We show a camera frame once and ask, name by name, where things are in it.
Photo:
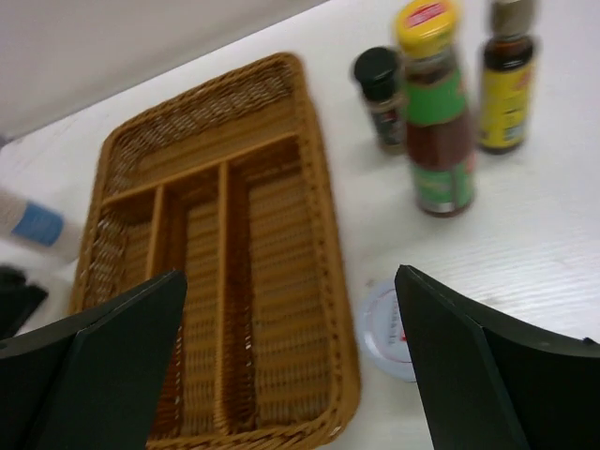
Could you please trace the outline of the red white lid jar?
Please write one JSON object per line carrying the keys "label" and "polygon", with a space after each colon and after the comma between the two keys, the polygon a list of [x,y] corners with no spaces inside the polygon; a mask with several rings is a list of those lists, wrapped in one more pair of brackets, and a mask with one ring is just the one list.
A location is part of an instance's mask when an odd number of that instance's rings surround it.
{"label": "red white lid jar", "polygon": [[378,369],[405,383],[416,382],[393,280],[377,284],[363,301],[356,335],[363,354]]}

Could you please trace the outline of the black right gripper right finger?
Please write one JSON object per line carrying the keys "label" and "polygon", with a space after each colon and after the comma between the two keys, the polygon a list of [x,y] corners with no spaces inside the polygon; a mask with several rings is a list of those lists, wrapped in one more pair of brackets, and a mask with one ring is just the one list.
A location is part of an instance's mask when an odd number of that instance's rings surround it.
{"label": "black right gripper right finger", "polygon": [[598,448],[598,342],[511,317],[409,265],[395,286],[435,448]]}

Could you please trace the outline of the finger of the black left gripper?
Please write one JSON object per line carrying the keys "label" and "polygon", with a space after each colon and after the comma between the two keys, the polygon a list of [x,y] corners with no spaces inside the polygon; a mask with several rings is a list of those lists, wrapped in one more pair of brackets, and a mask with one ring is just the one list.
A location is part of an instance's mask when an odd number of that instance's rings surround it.
{"label": "finger of the black left gripper", "polygon": [[37,284],[29,284],[24,271],[1,266],[0,320],[1,338],[14,337],[20,328],[48,297]]}

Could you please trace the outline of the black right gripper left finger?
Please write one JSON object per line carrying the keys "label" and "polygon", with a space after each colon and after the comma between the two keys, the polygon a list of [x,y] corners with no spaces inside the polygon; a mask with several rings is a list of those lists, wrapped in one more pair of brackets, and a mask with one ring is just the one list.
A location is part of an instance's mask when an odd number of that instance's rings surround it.
{"label": "black right gripper left finger", "polygon": [[4,449],[143,449],[187,294],[183,272],[1,342]]}

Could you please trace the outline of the yellow cap green sauce bottle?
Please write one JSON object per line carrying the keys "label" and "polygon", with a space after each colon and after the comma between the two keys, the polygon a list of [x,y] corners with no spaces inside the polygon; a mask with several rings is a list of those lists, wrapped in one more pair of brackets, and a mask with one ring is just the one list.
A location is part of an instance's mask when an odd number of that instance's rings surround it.
{"label": "yellow cap green sauce bottle", "polygon": [[455,53],[459,11],[453,1],[411,1],[397,15],[405,57],[406,145],[419,207],[460,214],[474,199],[470,105]]}

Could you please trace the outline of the black cap pepper shaker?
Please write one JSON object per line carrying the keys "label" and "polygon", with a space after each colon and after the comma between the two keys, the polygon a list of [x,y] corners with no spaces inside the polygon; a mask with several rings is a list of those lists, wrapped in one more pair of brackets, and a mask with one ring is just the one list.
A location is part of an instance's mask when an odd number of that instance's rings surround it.
{"label": "black cap pepper shaker", "polygon": [[387,154],[403,154],[404,66],[398,52],[383,46],[365,50],[353,63],[352,77],[360,88],[378,145]]}

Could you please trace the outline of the silver lid blue label jar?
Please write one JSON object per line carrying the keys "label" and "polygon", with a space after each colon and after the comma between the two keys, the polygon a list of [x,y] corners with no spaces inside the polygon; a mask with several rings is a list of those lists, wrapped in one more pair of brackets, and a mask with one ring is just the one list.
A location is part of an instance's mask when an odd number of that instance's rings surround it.
{"label": "silver lid blue label jar", "polygon": [[1,187],[1,238],[66,263],[79,257],[83,227],[64,213]]}

